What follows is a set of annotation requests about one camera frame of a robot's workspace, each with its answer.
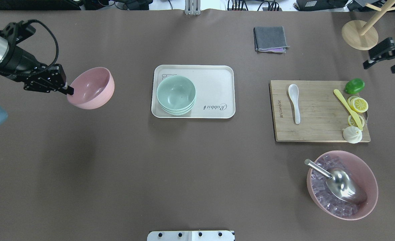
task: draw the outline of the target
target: wooden cutting board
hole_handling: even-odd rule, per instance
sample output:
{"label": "wooden cutting board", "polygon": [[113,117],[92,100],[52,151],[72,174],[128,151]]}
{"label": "wooden cutting board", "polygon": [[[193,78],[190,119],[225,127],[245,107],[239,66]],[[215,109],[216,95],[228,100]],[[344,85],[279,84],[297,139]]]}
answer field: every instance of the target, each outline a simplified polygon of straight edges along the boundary
{"label": "wooden cutting board", "polygon": [[[272,80],[270,95],[275,139],[278,142],[346,142],[343,129],[349,126],[349,112],[333,90],[339,89],[347,100],[352,96],[343,91],[347,82]],[[301,121],[298,125],[294,123],[294,107],[288,96],[290,84],[299,88]],[[361,142],[370,142],[367,122]]]}

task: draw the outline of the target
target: bowl of ice cubes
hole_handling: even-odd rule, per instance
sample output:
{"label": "bowl of ice cubes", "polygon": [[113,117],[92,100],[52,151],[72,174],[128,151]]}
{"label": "bowl of ice cubes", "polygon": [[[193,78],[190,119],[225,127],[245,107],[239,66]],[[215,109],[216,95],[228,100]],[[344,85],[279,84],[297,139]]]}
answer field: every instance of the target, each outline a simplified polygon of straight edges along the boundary
{"label": "bowl of ice cubes", "polygon": [[346,151],[329,151],[318,157],[315,163],[326,170],[342,168],[367,193],[367,201],[359,205],[342,201],[332,194],[325,177],[310,168],[308,191],[320,209],[343,220],[358,220],[373,211],[378,201],[378,183],[370,167],[361,158]]}

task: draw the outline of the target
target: round wooden base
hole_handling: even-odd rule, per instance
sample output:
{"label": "round wooden base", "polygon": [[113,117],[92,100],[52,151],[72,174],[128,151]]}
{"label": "round wooden base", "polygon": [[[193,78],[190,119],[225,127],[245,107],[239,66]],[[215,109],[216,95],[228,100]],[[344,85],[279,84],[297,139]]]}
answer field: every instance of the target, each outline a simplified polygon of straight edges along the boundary
{"label": "round wooden base", "polygon": [[353,20],[347,22],[342,28],[342,37],[351,47],[358,50],[369,50],[378,43],[378,32],[372,26],[363,36],[358,32],[366,22]]}

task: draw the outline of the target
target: green lime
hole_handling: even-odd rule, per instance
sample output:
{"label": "green lime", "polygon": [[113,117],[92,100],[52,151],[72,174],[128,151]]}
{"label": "green lime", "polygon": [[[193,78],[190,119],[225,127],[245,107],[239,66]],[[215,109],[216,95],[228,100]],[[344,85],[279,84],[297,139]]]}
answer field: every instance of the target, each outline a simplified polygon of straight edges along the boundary
{"label": "green lime", "polygon": [[354,78],[345,86],[345,92],[348,94],[356,94],[364,89],[364,81],[360,78]]}

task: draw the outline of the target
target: wooden stand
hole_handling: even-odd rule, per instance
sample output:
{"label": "wooden stand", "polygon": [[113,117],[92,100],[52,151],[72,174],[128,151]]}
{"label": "wooden stand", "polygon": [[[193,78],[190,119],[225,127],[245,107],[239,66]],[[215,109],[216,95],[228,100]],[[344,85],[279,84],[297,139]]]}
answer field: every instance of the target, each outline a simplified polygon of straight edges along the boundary
{"label": "wooden stand", "polygon": [[351,47],[358,50],[369,50],[378,43],[378,32],[373,25],[387,12],[395,10],[392,5],[395,0],[388,0],[381,8],[373,6],[369,3],[367,7],[378,11],[368,21],[353,20],[346,23],[342,28],[342,37]]}

